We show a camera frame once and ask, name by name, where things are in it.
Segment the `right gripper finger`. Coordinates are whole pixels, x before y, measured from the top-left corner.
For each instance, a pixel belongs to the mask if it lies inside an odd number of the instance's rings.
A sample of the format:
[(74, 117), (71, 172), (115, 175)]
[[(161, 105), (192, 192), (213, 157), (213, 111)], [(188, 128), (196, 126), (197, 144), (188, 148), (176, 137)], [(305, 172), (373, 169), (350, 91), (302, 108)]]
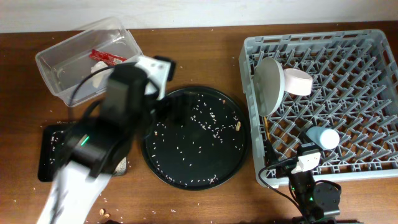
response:
[(300, 132), (298, 138), (302, 144), (313, 143), (306, 131)]
[(267, 164), (274, 164), (278, 161), (275, 150), (272, 147), (272, 143), (268, 139), (264, 143), (264, 150), (266, 153), (265, 160)]

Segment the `grey plate with rice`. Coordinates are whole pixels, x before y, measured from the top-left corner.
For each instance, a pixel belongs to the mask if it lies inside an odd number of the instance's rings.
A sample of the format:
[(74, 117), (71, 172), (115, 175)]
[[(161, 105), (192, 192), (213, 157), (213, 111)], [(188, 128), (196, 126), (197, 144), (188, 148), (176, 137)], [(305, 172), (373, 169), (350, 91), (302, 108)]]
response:
[(253, 84), (259, 115), (271, 115), (280, 106), (285, 90), (281, 64), (271, 57), (262, 59), (255, 69)]

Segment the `grey dishwasher rack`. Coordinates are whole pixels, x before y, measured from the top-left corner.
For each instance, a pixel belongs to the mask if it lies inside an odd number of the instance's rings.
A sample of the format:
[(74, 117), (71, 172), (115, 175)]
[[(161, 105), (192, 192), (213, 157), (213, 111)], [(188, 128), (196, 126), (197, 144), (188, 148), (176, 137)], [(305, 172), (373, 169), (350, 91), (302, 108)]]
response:
[[(247, 38), (239, 55), (240, 74), (251, 124), (252, 156), (257, 182), (266, 166), (267, 140), (259, 115), (253, 77), (262, 59), (313, 77), (309, 96), (285, 93), (267, 117), (276, 156), (292, 157), (299, 134), (312, 126), (335, 129), (339, 145), (322, 152), (313, 170), (317, 180), (334, 182), (397, 176), (397, 62), (383, 31), (377, 29)], [(261, 177), (280, 187), (288, 178), (274, 170)]]

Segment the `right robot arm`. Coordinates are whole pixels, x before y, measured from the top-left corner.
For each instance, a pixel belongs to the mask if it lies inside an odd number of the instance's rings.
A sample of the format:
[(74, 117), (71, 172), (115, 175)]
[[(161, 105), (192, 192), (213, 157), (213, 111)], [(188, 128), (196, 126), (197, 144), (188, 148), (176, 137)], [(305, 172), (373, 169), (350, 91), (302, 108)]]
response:
[[(258, 172), (259, 180), (268, 188), (290, 200), (301, 213), (293, 223), (336, 223), (340, 214), (341, 186), (329, 180), (315, 180), (312, 170), (318, 167), (322, 148), (307, 134), (300, 134), (299, 145), (294, 157), (278, 160), (270, 140), (265, 141), (266, 166)], [(276, 171), (276, 176), (289, 179), (290, 196), (278, 191), (262, 177), (266, 170)]]

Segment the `wooden chopstick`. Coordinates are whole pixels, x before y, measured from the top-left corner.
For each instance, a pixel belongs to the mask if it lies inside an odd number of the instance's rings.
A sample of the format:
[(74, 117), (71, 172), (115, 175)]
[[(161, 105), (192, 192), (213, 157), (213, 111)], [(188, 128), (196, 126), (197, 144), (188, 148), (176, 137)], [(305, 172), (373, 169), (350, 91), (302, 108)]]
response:
[(266, 138), (267, 138), (267, 140), (270, 140), (271, 137), (270, 137), (270, 134), (269, 134), (269, 126), (268, 126), (268, 122), (267, 122), (267, 117), (264, 116), (263, 120), (264, 120), (264, 129), (265, 129), (265, 132), (266, 132)]

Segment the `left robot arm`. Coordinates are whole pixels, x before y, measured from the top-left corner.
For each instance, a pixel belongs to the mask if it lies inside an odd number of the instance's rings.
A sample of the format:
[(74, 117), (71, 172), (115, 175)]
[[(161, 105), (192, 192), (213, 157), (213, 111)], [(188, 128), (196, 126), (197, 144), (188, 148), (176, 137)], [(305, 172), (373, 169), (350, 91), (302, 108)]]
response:
[(181, 120), (184, 100), (165, 95), (175, 66), (166, 58), (143, 57), (110, 67), (105, 98), (86, 109), (56, 151), (57, 170), (38, 223), (83, 223), (129, 154), (135, 133), (162, 116)]

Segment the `red snack wrapper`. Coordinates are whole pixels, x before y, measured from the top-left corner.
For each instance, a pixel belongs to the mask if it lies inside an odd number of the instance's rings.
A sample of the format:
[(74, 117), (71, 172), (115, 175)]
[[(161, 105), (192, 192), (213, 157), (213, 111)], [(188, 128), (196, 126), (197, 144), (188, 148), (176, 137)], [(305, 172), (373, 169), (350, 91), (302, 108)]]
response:
[(96, 61), (102, 61), (105, 64), (111, 66), (111, 65), (117, 65), (120, 64), (124, 61), (126, 61), (126, 58), (120, 57), (114, 54), (110, 54), (107, 52), (101, 52), (98, 50), (93, 49), (91, 53), (89, 54), (89, 58), (96, 60)]

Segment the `round black serving tray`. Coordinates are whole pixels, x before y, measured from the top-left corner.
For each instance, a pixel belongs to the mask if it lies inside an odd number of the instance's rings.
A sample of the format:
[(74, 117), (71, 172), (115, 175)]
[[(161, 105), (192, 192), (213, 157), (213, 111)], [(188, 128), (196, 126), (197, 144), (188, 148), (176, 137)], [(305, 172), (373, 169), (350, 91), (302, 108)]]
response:
[(183, 93), (191, 101), (187, 122), (177, 125), (158, 120), (153, 133), (142, 142), (142, 155), (165, 183), (184, 190), (210, 189), (232, 178), (244, 164), (249, 123), (237, 102), (219, 90), (191, 86), (169, 96)]

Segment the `peanut shell pair on table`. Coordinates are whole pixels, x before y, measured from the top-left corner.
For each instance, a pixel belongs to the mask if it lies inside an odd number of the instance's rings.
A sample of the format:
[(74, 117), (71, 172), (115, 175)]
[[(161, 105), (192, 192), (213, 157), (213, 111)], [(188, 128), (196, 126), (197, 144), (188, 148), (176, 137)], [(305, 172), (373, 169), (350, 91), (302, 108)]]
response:
[(103, 209), (103, 208), (101, 208), (101, 209), (99, 210), (99, 214), (100, 214), (102, 217), (104, 217), (104, 218), (109, 218), (109, 217), (110, 217), (110, 214), (109, 214), (109, 213), (106, 213), (106, 210)]

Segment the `black rectangular tray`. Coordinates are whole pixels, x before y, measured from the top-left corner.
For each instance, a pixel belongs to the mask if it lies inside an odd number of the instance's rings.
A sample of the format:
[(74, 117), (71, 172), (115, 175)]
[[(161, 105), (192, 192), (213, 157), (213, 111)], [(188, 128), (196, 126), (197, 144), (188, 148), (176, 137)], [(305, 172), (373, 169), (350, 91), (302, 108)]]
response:
[(76, 162), (88, 176), (116, 173), (129, 154), (132, 136), (118, 127), (96, 121), (55, 124), (43, 131), (38, 169), (41, 182), (51, 182), (59, 168)]

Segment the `light blue cup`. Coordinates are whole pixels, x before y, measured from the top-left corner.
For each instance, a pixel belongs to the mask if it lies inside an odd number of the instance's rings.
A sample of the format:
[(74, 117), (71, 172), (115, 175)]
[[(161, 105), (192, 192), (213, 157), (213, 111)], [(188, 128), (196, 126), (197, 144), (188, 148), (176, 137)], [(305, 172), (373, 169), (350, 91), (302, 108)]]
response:
[(306, 135), (323, 150), (334, 149), (340, 143), (339, 134), (330, 128), (311, 127), (307, 130)]

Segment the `peanut shell right of tray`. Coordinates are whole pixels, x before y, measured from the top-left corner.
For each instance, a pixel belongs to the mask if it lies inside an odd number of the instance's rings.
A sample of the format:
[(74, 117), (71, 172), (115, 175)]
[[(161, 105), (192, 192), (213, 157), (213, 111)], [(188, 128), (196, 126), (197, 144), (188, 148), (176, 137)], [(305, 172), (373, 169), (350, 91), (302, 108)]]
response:
[(236, 124), (236, 130), (239, 131), (240, 128), (241, 128), (241, 122), (238, 121), (237, 124)]

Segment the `white tissue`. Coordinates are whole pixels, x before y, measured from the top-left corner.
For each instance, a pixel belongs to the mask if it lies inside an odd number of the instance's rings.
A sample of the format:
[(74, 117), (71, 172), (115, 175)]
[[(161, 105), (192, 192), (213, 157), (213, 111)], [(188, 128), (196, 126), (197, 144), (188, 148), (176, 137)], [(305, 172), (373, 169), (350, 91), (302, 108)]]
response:
[[(96, 63), (91, 67), (91, 73), (95, 73), (102, 68), (106, 68), (108, 65), (103, 61)], [(109, 77), (109, 71), (105, 70), (94, 75), (91, 80), (94, 88), (100, 89), (105, 86), (106, 79)]]

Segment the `clear plastic bin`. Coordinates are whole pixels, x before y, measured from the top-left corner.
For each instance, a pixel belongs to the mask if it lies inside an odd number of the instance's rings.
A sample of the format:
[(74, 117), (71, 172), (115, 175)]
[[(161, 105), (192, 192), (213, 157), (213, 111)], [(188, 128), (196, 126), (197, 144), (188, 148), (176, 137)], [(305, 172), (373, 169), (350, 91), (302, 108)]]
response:
[(35, 56), (40, 74), (50, 90), (66, 105), (78, 84), (91, 73), (97, 63), (89, 58), (92, 50), (111, 53), (128, 62), (142, 55), (142, 50), (116, 17), (92, 22), (80, 28), (81, 32)]

